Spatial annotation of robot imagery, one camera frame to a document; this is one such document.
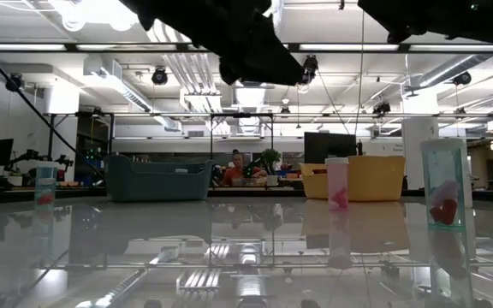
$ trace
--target yellow plastic bin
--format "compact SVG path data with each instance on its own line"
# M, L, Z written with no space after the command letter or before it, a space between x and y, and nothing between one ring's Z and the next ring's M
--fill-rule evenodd
M301 178L304 182L304 192L308 198L328 198L328 177L326 175L315 175L313 170L326 169L324 163L301 163Z
M401 198L404 157L349 157L349 201L397 201Z

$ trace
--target pink label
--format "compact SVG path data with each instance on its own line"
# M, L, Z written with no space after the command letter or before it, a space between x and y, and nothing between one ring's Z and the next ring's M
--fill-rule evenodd
M346 210L347 200L347 166L346 163L329 164L326 166L329 178L330 210Z

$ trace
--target ceiling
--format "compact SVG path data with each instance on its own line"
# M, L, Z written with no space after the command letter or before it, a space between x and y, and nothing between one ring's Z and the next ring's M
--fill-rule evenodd
M118 32L105 24L86 24L78 32L69 32L62 26L57 12L50 11L48 1L14 0L0 1L0 43L149 43L150 39L138 25L130 30ZM100 14L105 14L104 6ZM283 43L319 44L385 44L387 32L370 16L365 15L355 2L347 1L346 8L339 10L335 1L286 0L282 24L278 32ZM411 37L408 44L479 44L466 39L445 40L436 34ZM82 104L95 104L107 111L126 112L128 102L116 91L97 85L91 76L83 76L83 62L88 53L0 53L0 62L43 63L59 68L89 89L81 96ZM319 62L320 75L311 83L309 92L299 94L294 87L272 86L265 95L264 110L277 112L282 100L288 98L291 111L298 104L302 113L332 112L331 102L341 112L357 112L359 106L371 112L375 103L369 99L384 89L390 82L399 81L408 74L423 74L431 71L455 54L399 54L399 53L315 53ZM151 74L157 65L165 65L161 53L104 53L108 59L117 60L124 68L124 78L136 91L152 99L158 110L181 112L177 98L181 86L167 68L169 83L154 86ZM297 61L303 62L306 54L295 53ZM234 101L234 88L223 85L218 73L217 56L209 54L211 72L218 90L222 93L222 106ZM470 69L472 83L456 89L453 85L437 88L439 108L455 110L458 105L493 95L493 58ZM388 98L393 111L401 110L400 95ZM489 112L493 103L481 105L472 112Z

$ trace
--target man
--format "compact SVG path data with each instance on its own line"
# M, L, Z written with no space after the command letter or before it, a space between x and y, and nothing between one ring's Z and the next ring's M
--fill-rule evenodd
M223 180L220 183L221 186L232 186L233 179L243 178L243 167L245 166L245 162L243 161L243 155L238 151L234 151L233 153L233 165L234 167L228 169L226 174L223 176ZM267 172L260 168L254 167L252 177L259 178L260 176L267 176Z

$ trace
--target pink bottle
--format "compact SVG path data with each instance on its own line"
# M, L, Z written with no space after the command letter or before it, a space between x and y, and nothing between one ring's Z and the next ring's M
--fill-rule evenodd
M329 210L347 210L347 170L349 159L343 157L326 158L329 178Z

